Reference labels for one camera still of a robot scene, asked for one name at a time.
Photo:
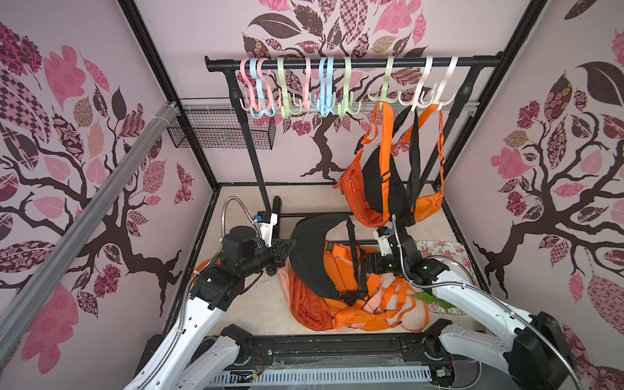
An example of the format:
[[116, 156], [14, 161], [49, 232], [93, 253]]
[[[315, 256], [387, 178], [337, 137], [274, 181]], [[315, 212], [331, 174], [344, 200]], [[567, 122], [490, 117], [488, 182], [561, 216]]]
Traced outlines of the orange sling bag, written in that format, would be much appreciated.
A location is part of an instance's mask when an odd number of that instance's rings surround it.
[[[439, 114], [439, 136], [437, 140], [437, 151], [440, 157], [440, 178], [441, 185], [440, 190], [433, 195], [422, 196], [416, 198], [415, 190], [420, 184], [420, 180], [415, 177], [416, 164], [420, 162], [420, 149], [419, 149], [419, 130], [426, 123], [428, 118], [437, 112]], [[400, 200], [403, 202], [404, 208], [401, 210], [401, 215], [397, 218], [397, 222], [403, 226], [410, 227], [421, 222], [424, 219], [437, 213], [444, 200], [444, 144], [445, 136], [443, 131], [444, 126], [444, 114], [436, 104], [430, 105], [421, 114], [415, 112], [414, 124], [406, 130], [399, 141], [393, 144], [391, 153], [393, 156], [403, 151], [409, 151], [409, 163], [410, 174], [409, 182], [407, 185], [406, 195], [400, 196]]]

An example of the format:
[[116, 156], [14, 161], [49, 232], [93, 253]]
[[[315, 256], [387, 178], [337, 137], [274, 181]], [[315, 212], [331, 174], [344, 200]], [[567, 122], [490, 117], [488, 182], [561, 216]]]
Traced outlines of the orange zip waist bag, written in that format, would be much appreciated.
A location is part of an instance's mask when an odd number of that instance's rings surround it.
[[[393, 144], [393, 109], [378, 102], [372, 113], [372, 125], [356, 146], [353, 162], [343, 172], [335, 188], [341, 190], [353, 215], [369, 228], [381, 228], [390, 221], [390, 183]], [[381, 136], [381, 143], [362, 166], [364, 147]]]

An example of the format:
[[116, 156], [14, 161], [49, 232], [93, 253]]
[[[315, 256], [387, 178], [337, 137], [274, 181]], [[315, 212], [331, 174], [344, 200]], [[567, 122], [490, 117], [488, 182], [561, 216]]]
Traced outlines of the black sling bag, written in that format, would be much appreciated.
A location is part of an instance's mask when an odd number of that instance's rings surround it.
[[[394, 137], [396, 131], [398, 131], [401, 128], [401, 126], [403, 125], [403, 123], [405, 123], [405, 120], [407, 119], [407, 116], [408, 116], [409, 113], [410, 113], [409, 110], [405, 109], [405, 110], [400, 112], [398, 117], [394, 117], [394, 120], [393, 120], [393, 137]], [[363, 168], [365, 170], [368, 169], [368, 163], [367, 163], [368, 159], [366, 160], [366, 162], [364, 162], [364, 163], [362, 162], [362, 166], [363, 166]], [[395, 158], [394, 158], [393, 155], [392, 155], [392, 159], [391, 159], [391, 164], [392, 164], [392, 169], [393, 169], [393, 176], [391, 178], [391, 183], [390, 183], [390, 200], [389, 200], [390, 220], [391, 220], [391, 218], [393, 216], [395, 216], [396, 220], [397, 220], [397, 218], [401, 215], [401, 210], [404, 208], [403, 202], [400, 200], [400, 196], [401, 195], [403, 195], [403, 196], [406, 195], [406, 190], [407, 190], [407, 185], [408, 185], [408, 182], [409, 182], [410, 174], [408, 175], [407, 182], [404, 183], [403, 179], [401, 178], [401, 176], [400, 176], [400, 174], [398, 172], [398, 169], [397, 169], [397, 166], [396, 166], [396, 163], [395, 163]], [[420, 179], [420, 169], [421, 169], [421, 150], [420, 150], [420, 162], [417, 162], [416, 169], [415, 169], [415, 177], [418, 178], [418, 179]], [[419, 195], [417, 193], [417, 191], [419, 190], [419, 186], [420, 185], [418, 185], [417, 189], [415, 190], [416, 198], [419, 198]]]

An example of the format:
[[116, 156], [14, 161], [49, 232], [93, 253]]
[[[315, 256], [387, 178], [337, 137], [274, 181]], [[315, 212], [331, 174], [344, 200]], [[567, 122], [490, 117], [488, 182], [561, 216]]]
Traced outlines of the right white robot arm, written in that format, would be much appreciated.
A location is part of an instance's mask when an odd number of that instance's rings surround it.
[[552, 315], [532, 314], [492, 296], [459, 276], [455, 270], [460, 264], [450, 258], [424, 258], [397, 225], [377, 228], [374, 237], [380, 250], [364, 257], [368, 272], [393, 272], [487, 328], [480, 333], [444, 326], [437, 339], [445, 352], [497, 368], [522, 389], [559, 389], [567, 381], [583, 387], [562, 325]]

